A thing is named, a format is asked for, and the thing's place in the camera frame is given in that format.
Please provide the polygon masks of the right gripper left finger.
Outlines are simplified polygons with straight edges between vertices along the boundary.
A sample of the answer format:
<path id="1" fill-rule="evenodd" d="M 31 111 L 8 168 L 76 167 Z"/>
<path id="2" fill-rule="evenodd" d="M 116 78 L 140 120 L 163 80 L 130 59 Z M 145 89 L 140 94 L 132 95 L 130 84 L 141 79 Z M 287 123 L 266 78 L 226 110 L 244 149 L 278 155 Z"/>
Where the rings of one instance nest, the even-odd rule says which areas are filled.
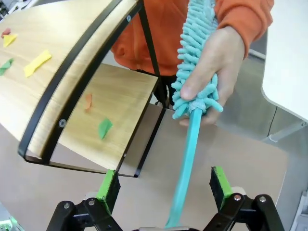
<path id="1" fill-rule="evenodd" d="M 71 201 L 58 203 L 47 227 L 48 231 L 83 231 L 94 227 L 98 231 L 122 230 L 112 212 L 120 190 L 118 172 L 108 170 L 95 197 L 79 204 Z"/>

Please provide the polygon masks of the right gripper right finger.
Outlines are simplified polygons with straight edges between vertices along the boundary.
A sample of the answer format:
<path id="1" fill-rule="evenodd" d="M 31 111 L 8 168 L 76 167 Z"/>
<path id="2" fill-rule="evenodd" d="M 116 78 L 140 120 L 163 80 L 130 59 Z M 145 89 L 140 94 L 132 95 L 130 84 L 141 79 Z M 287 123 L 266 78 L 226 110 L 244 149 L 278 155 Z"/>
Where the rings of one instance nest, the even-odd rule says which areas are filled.
<path id="1" fill-rule="evenodd" d="M 259 194 L 254 199 L 245 193 L 234 192 L 222 167 L 211 168 L 210 188 L 218 212 L 205 231 L 230 231 L 243 223 L 250 231 L 283 231 L 284 227 L 272 198 Z"/>

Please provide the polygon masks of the person's left hand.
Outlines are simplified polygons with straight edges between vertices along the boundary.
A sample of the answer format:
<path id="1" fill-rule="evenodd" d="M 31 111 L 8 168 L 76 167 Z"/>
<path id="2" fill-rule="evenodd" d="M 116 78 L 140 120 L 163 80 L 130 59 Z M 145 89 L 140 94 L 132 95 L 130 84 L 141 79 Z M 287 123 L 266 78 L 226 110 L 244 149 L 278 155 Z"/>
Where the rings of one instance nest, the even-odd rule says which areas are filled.
<path id="1" fill-rule="evenodd" d="M 198 64 L 184 83 L 181 98 L 194 99 L 217 74 L 218 102 L 224 106 L 233 93 L 244 54 L 244 42 L 235 29 L 227 26 L 216 30 L 206 41 Z"/>

